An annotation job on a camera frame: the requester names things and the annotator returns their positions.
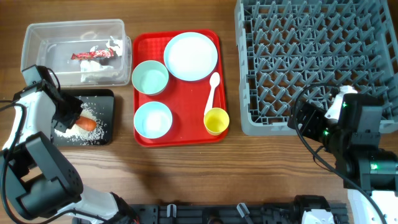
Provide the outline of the orange carrot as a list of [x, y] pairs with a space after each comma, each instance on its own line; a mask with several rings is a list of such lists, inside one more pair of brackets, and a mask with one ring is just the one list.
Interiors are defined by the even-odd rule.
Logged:
[[94, 131], [96, 128], [96, 122], [84, 116], [80, 116], [80, 118], [76, 120], [75, 124], [81, 129], [84, 129], [85, 131], [89, 132]]

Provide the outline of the white rice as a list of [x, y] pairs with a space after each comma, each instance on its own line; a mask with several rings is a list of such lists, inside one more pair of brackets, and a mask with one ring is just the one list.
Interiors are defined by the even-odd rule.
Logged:
[[96, 122], [96, 128], [94, 131], [89, 132], [81, 129], [77, 125], [74, 125], [71, 129], [67, 129], [64, 133], [56, 129], [52, 132], [53, 142], [57, 146], [88, 146], [88, 145], [100, 145], [101, 138], [105, 137], [107, 131], [104, 129], [107, 124], [104, 118], [102, 118], [103, 109], [99, 103], [95, 103], [94, 100], [98, 100], [97, 96], [78, 96], [79, 100], [83, 102], [81, 107], [83, 111], [81, 115], [92, 119]]

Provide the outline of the large white napkin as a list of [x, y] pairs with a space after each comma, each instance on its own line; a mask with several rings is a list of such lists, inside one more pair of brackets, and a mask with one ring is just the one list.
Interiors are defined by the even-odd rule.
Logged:
[[82, 60], [80, 63], [80, 81], [82, 83], [97, 82], [105, 76], [103, 72], [112, 71], [113, 69], [113, 66], [102, 65], [95, 60]]

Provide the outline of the red snack wrapper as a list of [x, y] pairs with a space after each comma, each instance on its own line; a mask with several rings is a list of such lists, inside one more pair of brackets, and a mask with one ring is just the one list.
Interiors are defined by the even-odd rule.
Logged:
[[72, 54], [72, 60], [94, 60], [99, 58], [111, 58], [115, 55], [113, 49], [95, 50], [93, 52], [83, 52]]

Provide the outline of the light blue rice bowl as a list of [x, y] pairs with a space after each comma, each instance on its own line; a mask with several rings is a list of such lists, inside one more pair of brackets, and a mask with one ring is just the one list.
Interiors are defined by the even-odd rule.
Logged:
[[168, 106], [151, 101], [140, 106], [134, 114], [134, 128], [144, 138], [157, 139], [166, 135], [173, 123]]

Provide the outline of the mint green bowl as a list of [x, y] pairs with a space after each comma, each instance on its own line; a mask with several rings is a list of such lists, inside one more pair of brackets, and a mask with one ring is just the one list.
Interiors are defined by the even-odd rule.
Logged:
[[164, 64], [155, 60], [146, 60], [132, 72], [134, 88], [145, 95], [158, 95], [165, 90], [169, 82], [169, 71]]

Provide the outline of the small white tissue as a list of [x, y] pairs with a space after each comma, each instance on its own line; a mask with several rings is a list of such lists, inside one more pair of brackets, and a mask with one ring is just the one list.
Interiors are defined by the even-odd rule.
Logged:
[[107, 48], [111, 49], [118, 57], [123, 55], [123, 41], [115, 39], [111, 36], [111, 39], [106, 43]]

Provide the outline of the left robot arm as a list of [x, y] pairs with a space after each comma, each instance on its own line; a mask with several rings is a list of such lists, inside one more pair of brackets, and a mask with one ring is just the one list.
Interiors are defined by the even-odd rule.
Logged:
[[50, 223], [70, 215], [91, 223], [139, 223], [121, 197], [84, 185], [50, 139], [53, 129], [66, 131], [80, 120], [83, 102], [61, 91], [50, 68], [32, 65], [22, 75], [27, 86], [1, 107], [16, 111], [1, 149], [1, 201], [9, 218]]

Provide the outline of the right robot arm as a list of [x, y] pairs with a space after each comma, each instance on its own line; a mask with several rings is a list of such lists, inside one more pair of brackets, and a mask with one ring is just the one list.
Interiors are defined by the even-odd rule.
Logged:
[[397, 223], [397, 155], [379, 147], [380, 102], [348, 93], [337, 114], [333, 121], [325, 110], [296, 101], [288, 126], [335, 157], [327, 168], [343, 179], [356, 223]]

